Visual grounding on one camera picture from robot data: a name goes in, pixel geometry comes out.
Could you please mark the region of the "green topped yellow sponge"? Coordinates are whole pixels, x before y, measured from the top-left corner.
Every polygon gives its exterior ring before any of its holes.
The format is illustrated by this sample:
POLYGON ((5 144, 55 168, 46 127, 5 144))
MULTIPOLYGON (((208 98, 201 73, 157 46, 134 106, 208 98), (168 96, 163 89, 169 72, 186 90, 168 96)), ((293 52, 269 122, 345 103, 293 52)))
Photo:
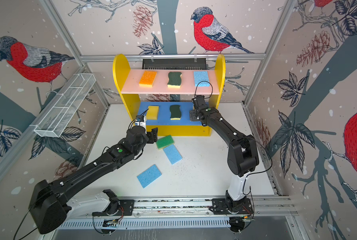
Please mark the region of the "green topped yellow sponge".
POLYGON ((158 150, 164 149, 174 144, 174 140, 171 135, 162 137, 157 140, 156 147, 158 150))

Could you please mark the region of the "dark green scrub sponge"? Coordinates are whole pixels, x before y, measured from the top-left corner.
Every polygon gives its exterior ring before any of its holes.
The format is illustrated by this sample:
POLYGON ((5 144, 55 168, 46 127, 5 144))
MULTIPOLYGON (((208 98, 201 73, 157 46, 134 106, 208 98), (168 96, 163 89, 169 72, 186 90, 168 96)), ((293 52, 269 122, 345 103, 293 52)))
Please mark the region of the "dark green scrub sponge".
POLYGON ((170 111, 170 120, 180 120, 182 118, 181 106, 180 105, 171 105, 169 107, 170 111))
POLYGON ((169 72, 168 73, 168 88, 179 89, 182 85, 182 73, 181 72, 169 72))

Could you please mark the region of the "dark green scrub sponge front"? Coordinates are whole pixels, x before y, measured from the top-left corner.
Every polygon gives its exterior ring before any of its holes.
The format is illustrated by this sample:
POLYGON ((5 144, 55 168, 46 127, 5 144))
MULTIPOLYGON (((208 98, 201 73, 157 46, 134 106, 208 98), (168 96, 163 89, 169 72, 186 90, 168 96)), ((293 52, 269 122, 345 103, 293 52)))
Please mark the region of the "dark green scrub sponge front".
POLYGON ((182 73, 181 72, 169 72, 168 73, 168 88, 179 89, 182 85, 182 73))

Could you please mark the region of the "orange topped yellow sponge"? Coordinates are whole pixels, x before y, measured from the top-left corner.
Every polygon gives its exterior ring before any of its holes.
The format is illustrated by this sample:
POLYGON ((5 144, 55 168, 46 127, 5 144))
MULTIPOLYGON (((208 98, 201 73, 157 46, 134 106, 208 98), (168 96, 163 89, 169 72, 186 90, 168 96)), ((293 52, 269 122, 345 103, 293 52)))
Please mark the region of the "orange topped yellow sponge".
POLYGON ((139 81, 139 86, 143 88, 152 88, 157 71, 144 71, 139 81))

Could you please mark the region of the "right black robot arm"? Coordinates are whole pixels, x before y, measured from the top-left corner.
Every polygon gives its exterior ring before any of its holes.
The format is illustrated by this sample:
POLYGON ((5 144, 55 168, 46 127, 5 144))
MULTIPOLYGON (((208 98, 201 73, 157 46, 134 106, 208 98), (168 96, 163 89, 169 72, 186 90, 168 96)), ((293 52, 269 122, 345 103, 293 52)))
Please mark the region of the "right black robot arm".
POLYGON ((192 98, 194 109, 190 111, 190 118, 200 121, 202 126, 212 128, 227 144, 227 164, 235 175, 226 191, 226 206, 231 213, 237 213, 247 203, 246 190, 250 174, 259 165, 256 140, 252 135, 246 136, 229 124, 220 112, 209 107, 205 96, 195 95, 192 98))

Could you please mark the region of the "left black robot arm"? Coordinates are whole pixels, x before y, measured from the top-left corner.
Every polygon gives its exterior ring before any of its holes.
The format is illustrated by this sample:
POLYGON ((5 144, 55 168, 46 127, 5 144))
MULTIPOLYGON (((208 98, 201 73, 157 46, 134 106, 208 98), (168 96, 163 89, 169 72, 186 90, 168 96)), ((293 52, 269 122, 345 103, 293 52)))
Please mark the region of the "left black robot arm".
POLYGON ((110 147, 95 161, 76 172, 48 183, 37 183, 29 203, 29 212, 40 234, 58 228, 67 219, 72 207, 67 202, 85 187, 128 162, 136 160, 147 144, 157 142, 158 128, 147 132, 142 126, 126 131, 126 137, 110 147))

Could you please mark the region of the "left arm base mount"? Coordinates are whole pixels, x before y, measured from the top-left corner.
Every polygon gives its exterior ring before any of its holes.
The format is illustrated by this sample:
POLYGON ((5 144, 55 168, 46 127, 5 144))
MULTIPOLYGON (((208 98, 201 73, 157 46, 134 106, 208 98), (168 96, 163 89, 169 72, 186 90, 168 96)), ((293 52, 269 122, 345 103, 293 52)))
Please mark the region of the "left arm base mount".
POLYGON ((118 196, 112 190, 103 190, 103 200, 107 200, 108 204, 104 208, 99 208, 98 210, 92 212, 95 217, 104 216, 131 216, 134 208, 135 200, 123 200, 119 199, 118 196))

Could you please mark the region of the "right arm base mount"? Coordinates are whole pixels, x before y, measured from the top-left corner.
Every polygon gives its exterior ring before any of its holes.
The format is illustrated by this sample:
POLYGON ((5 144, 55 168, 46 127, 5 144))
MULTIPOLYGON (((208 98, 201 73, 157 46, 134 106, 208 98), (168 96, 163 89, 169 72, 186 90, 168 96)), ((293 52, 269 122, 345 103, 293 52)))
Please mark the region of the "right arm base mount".
POLYGON ((230 198, 212 199, 209 210, 215 215, 252 215, 254 213, 251 199, 247 197, 238 201, 233 201, 230 198))

